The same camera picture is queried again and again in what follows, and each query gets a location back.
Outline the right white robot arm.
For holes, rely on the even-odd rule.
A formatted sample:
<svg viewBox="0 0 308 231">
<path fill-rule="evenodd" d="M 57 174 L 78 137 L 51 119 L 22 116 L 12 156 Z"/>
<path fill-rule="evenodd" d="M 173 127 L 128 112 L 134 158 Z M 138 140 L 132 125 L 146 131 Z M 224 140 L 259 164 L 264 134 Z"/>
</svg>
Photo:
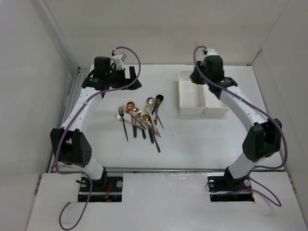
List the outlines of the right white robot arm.
<svg viewBox="0 0 308 231">
<path fill-rule="evenodd" d="M 190 78 L 195 84 L 208 85 L 209 91 L 231 109 L 247 131 L 242 153 L 224 171 L 223 184 L 233 190 L 260 161 L 280 150 L 282 124 L 259 112 L 238 84 L 224 75 L 223 60 L 219 55 L 207 55 L 203 61 L 198 61 Z"/>
</svg>

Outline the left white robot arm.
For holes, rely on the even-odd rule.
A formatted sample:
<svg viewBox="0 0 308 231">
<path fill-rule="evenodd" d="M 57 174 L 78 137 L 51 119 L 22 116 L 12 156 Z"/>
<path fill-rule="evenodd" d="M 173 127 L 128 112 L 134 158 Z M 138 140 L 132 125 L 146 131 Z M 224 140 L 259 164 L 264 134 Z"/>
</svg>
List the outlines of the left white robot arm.
<svg viewBox="0 0 308 231">
<path fill-rule="evenodd" d="M 50 133 L 55 164 L 73 166 L 76 172 L 88 175 L 92 187 L 97 191 L 107 187 L 107 172 L 92 157 L 92 147 L 84 133 L 94 110 L 108 91 L 136 90 L 141 87 L 133 66 L 129 68 L 130 77 L 126 78 L 125 59 L 124 52 L 111 57 L 96 57 L 94 68 L 84 79 L 70 115 L 60 128 L 54 128 Z"/>
</svg>

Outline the black fork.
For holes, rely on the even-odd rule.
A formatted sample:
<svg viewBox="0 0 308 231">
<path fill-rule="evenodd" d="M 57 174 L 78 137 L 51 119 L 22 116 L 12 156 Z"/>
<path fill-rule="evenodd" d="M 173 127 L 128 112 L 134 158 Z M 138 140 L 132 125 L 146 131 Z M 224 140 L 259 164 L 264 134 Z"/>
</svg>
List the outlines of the black fork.
<svg viewBox="0 0 308 231">
<path fill-rule="evenodd" d="M 124 111 L 123 111 L 122 106 L 118 107 L 118 112 L 119 112 L 119 115 L 120 115 L 120 117 L 122 119 L 122 124 L 123 124 L 123 127 L 124 127 L 125 136 L 126 136 L 126 139 L 128 141 L 128 134 L 127 134 L 126 126 L 125 126 Z"/>
</svg>

